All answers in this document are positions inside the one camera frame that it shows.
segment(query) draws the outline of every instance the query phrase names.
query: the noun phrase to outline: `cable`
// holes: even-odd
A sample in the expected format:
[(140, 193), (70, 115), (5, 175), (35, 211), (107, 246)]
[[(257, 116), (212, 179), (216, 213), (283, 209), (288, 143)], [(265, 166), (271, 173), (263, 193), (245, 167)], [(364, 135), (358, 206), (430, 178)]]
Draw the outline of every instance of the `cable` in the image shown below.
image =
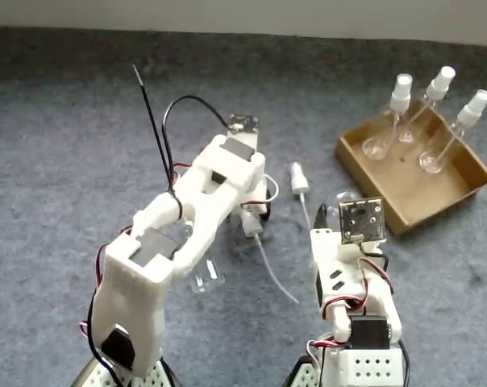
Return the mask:
[(312, 362), (315, 366), (315, 369), (319, 370), (320, 372), (322, 371), (321, 369), (321, 364), (318, 362), (317, 356), (314, 355), (314, 353), (310, 350), (310, 345), (313, 343), (313, 340), (309, 340), (306, 342), (306, 354), (311, 357)]
[(100, 246), (100, 248), (98, 248), (97, 256), (95, 258), (95, 279), (97, 281), (97, 287), (99, 287), (100, 283), (102, 282), (102, 272), (100, 270), (100, 255), (107, 245), (108, 243), (104, 243), (102, 246)]
[(280, 289), (280, 291), (285, 294), (286, 297), (288, 297), (290, 300), (292, 300), (293, 303), (298, 304), (299, 300), (297, 300), (296, 297), (294, 297), (292, 294), (290, 294), (289, 291), (279, 282), (279, 280), (274, 275), (274, 272), (271, 269), (270, 264), (268, 264), (267, 255), (265, 254), (265, 250), (263, 249), (263, 245), (261, 244), (261, 240), (260, 240), (260, 237), (258, 236), (258, 234), (254, 234), (254, 240), (256, 241), (256, 244), (258, 245), (258, 248), (260, 249), (261, 256), (263, 257), (263, 261), (265, 263), (265, 267), (267, 268), (268, 274), (273, 279), (274, 283), (277, 285), (277, 287)]
[(96, 293), (97, 290), (93, 292), (93, 296), (91, 297), (91, 303), (89, 304), (89, 309), (88, 309), (88, 318), (86, 320), (89, 349), (91, 350), (91, 353), (93, 353), (93, 356), (98, 361), (98, 363), (103, 365), (106, 368), (107, 372), (111, 375), (114, 383), (116, 384), (116, 387), (124, 387), (122, 382), (118, 378), (118, 375), (116, 375), (114, 369), (100, 356), (100, 354), (97, 351), (97, 348), (95, 348), (95, 345), (93, 343), (93, 334), (91, 333), (91, 318), (93, 316), (93, 304), (94, 304)]
[(215, 117), (220, 121), (220, 123), (225, 128), (229, 127), (227, 122), (222, 118), (222, 115), (220, 115), (220, 113), (212, 105), (210, 105), (208, 102), (206, 102), (202, 98), (197, 97), (196, 95), (191, 95), (191, 94), (183, 95), (182, 97), (179, 97), (178, 99), (176, 99), (175, 101), (170, 103), (169, 107), (167, 107), (166, 111), (164, 112), (163, 119), (161, 121), (161, 134), (163, 135), (164, 147), (166, 148), (167, 156), (169, 159), (169, 176), (173, 176), (173, 158), (172, 158), (172, 151), (170, 150), (170, 144), (169, 144), (169, 138), (167, 135), (166, 124), (167, 124), (167, 121), (169, 119), (169, 115), (170, 115), (170, 112), (172, 111), (172, 108), (176, 104), (178, 104), (180, 101), (184, 101), (186, 99), (193, 99), (194, 101), (200, 102), (202, 105), (207, 107), (211, 111), (211, 113), (213, 113), (215, 115)]
[(310, 216), (308, 215), (308, 210), (306, 209), (305, 194), (303, 194), (303, 193), (299, 194), (299, 201), (301, 202), (302, 212), (304, 212), (304, 214), (305, 214), (306, 225), (308, 226), (308, 230), (310, 230), (311, 229), (311, 222), (310, 222)]
[(168, 116), (169, 110), (173, 103), (167, 109), (165, 116), (163, 117), (163, 123), (161, 124), (161, 136), (163, 137), (164, 148), (166, 150), (166, 157), (164, 155), (163, 146), (161, 145), (160, 137), (157, 133), (156, 121), (154, 120), (154, 114), (152, 113), (152, 108), (150, 107), (150, 103), (148, 101), (147, 90), (145, 89), (145, 85), (143, 79), (139, 75), (138, 69), (135, 65), (131, 64), (132, 68), (134, 69), (136, 76), (138, 78), (139, 87), (141, 88), (141, 93), (144, 96), (145, 106), (147, 107), (148, 117), (150, 118), (150, 124), (152, 125), (152, 131), (154, 132), (154, 137), (156, 137), (157, 146), (160, 149), (161, 161), (163, 163), (164, 172), (166, 174), (167, 181), (169, 183), (169, 193), (177, 202), (177, 206), (179, 207), (179, 216), (178, 218), (182, 218), (182, 203), (179, 198), (176, 196), (175, 191), (173, 190), (173, 183), (175, 182), (174, 173), (173, 173), (173, 159), (172, 159), (172, 151), (170, 150), (169, 138), (166, 133), (166, 117)]
[(159, 135), (157, 134), (157, 127), (156, 121), (154, 120), (154, 114), (152, 113), (152, 108), (150, 107), (150, 103), (148, 101), (147, 90), (145, 90), (145, 85), (143, 79), (139, 75), (139, 71), (134, 64), (131, 64), (136, 77), (138, 78), (139, 87), (141, 88), (141, 94), (144, 96), (145, 106), (147, 107), (148, 117), (150, 118), (150, 124), (152, 125), (152, 131), (154, 132), (154, 137), (156, 137), (157, 146), (160, 149), (161, 161), (163, 162), (164, 173), (166, 174), (167, 180), (169, 182), (169, 186), (172, 184), (172, 174), (170, 172), (170, 167), (166, 163), (166, 159), (164, 157), (163, 146), (161, 145), (161, 140)]
[(349, 304), (345, 304), (346, 307), (351, 312), (356, 312), (356, 311), (358, 311), (358, 310), (360, 310), (360, 309), (362, 309), (362, 308), (365, 307), (365, 303), (367, 302), (367, 297), (368, 297), (368, 292), (369, 292), (369, 285), (368, 285), (367, 279), (365, 278), (364, 269), (361, 266), (360, 266), (360, 270), (362, 271), (362, 281), (364, 283), (364, 298), (360, 298), (360, 297), (354, 296), (354, 295), (344, 295), (344, 296), (338, 296), (338, 297), (332, 298), (331, 300), (328, 300), (324, 304), (324, 307), (323, 307), (322, 315), (323, 315), (323, 319), (324, 320), (326, 319), (327, 307), (329, 305), (335, 303), (335, 302), (338, 302), (338, 301), (352, 301), (352, 302), (355, 302), (356, 304), (354, 306), (351, 306)]
[(403, 380), (403, 387), (408, 387), (410, 384), (410, 357), (408, 356), (408, 351), (406, 350), (403, 340), (398, 340), (398, 345), (402, 349), (403, 359), (405, 360), (405, 379)]
[(366, 264), (371, 266), (374, 269), (374, 271), (376, 273), (378, 273), (378, 275), (381, 277), (381, 279), (383, 279), (383, 281), (385, 281), (387, 283), (387, 285), (390, 287), (390, 293), (392, 295), (394, 295), (394, 287), (392, 285), (392, 281), (390, 280), (389, 275), (385, 272), (385, 270), (383, 270), (380, 266), (378, 266), (377, 264), (375, 264), (371, 260), (368, 260), (367, 258), (360, 257), (360, 258), (358, 258), (358, 260), (356, 260), (356, 262), (358, 263), (360, 268), (362, 268), (360, 262), (365, 262)]
[[(326, 350), (327, 350), (327, 348), (323, 348), (323, 364), (324, 364), (324, 360), (326, 358)], [(318, 385), (319, 385), (319, 387), (323, 386), (323, 371), (322, 371), (322, 369), (321, 369), (320, 374), (318, 376)]]
[(274, 199), (277, 198), (277, 196), (279, 195), (279, 185), (277, 184), (277, 182), (272, 179), (272, 177), (270, 175), (268, 175), (267, 173), (264, 173), (263, 174), (263, 177), (265, 179), (267, 179), (268, 181), (270, 181), (271, 183), (273, 183), (274, 185), (274, 195), (271, 196), (270, 198), (267, 198), (265, 200), (251, 200), (249, 202), (245, 202), (245, 203), (242, 203), (241, 206), (245, 206), (247, 204), (268, 204), (268, 203), (271, 203)]
[(387, 268), (389, 267), (390, 259), (386, 254), (379, 254), (377, 252), (365, 252), (364, 251), (364, 244), (360, 243), (358, 245), (360, 252), (369, 258), (383, 258), (383, 270), (386, 272)]

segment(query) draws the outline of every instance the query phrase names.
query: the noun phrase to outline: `small glass spray bottle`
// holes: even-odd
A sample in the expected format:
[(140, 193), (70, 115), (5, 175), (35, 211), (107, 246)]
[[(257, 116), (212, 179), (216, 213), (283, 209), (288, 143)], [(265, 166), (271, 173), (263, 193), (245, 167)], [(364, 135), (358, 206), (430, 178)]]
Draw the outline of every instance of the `small glass spray bottle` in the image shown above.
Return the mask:
[(408, 122), (401, 128), (401, 134), (399, 140), (402, 143), (413, 143), (418, 137), (419, 130), (411, 125), (417, 118), (424, 113), (428, 108), (436, 108), (437, 104), (443, 100), (446, 92), (449, 89), (450, 83), (452, 83), (455, 77), (455, 70), (450, 66), (444, 66), (440, 69), (439, 74), (435, 77), (428, 87), (426, 88), (424, 95), (421, 98), (422, 106), (415, 112)]
[(390, 128), (384, 128), (362, 143), (362, 151), (370, 159), (383, 160), (389, 153), (396, 139), (398, 123), (410, 104), (411, 87), (412, 77), (409, 74), (399, 74), (390, 98), (389, 108), (384, 112), (384, 115), (392, 117)]
[(478, 90), (469, 103), (462, 108), (451, 126), (447, 140), (442, 141), (438, 133), (431, 138), (427, 150), (419, 156), (419, 164), (429, 173), (439, 173), (453, 158), (453, 145), (464, 133), (475, 126), (487, 106), (487, 91)]

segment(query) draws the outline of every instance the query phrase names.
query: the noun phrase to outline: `brown cardboard box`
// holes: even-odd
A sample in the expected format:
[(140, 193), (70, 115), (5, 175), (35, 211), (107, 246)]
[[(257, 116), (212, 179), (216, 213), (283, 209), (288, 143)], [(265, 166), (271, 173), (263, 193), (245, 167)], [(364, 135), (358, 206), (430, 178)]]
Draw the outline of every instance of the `brown cardboard box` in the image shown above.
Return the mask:
[[(410, 106), (413, 114), (421, 102)], [(385, 198), (385, 219), (389, 229), (401, 234), (473, 195), (487, 184), (487, 167), (462, 141), (454, 144), (453, 158), (437, 174), (425, 172), (418, 157), (432, 135), (449, 135), (444, 118), (433, 110), (415, 121), (422, 135), (415, 144), (395, 141), (389, 155), (381, 161), (370, 160), (361, 149), (362, 142), (375, 128), (385, 126), (385, 117), (371, 119), (340, 136), (335, 150), (367, 197)]]

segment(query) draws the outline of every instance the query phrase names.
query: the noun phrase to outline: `white spray nozzle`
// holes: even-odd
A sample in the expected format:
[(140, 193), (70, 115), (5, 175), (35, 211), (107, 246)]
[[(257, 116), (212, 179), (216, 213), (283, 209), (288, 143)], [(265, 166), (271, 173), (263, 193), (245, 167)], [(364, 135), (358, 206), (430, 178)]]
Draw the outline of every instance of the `white spray nozzle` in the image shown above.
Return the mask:
[(427, 87), (427, 96), (432, 101), (440, 101), (446, 95), (455, 77), (455, 70), (453, 67), (444, 66), (440, 69), (439, 74), (435, 77)]
[(308, 180), (302, 171), (299, 163), (292, 163), (290, 167), (290, 184), (292, 185), (292, 193), (294, 195), (305, 194), (310, 188), (308, 186)]
[(404, 114), (410, 104), (410, 89), (412, 87), (412, 76), (399, 74), (396, 78), (396, 86), (390, 97), (390, 108), (398, 114)]
[(487, 91), (478, 90), (471, 101), (462, 108), (456, 119), (466, 127), (474, 127), (486, 106)]

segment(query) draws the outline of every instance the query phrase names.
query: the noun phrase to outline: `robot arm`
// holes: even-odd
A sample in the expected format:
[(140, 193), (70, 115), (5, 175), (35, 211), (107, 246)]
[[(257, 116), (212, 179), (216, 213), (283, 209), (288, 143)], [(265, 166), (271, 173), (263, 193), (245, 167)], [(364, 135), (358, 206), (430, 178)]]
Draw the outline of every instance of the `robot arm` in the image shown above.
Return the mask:
[[(351, 219), (343, 214), (345, 206)], [(343, 203), (340, 209), (341, 232), (324, 224), (310, 231), (319, 311), (332, 323), (331, 343), (336, 344), (319, 347), (322, 385), (401, 387), (402, 351), (392, 344), (400, 339), (402, 325), (391, 285), (378, 258), (364, 256), (364, 252), (381, 256), (377, 248), (384, 238), (381, 200)], [(368, 230), (377, 219), (379, 228)], [(358, 240), (361, 246), (348, 240)]]
[[(264, 165), (265, 157), (238, 136), (215, 136), (174, 184), (175, 197), (158, 195), (135, 214), (131, 234), (106, 248), (91, 319), (94, 345), (106, 358), (135, 377), (148, 374), (161, 358), (172, 279), (190, 273), (236, 206), (265, 200)], [(182, 247), (159, 232), (177, 220), (194, 225)]]

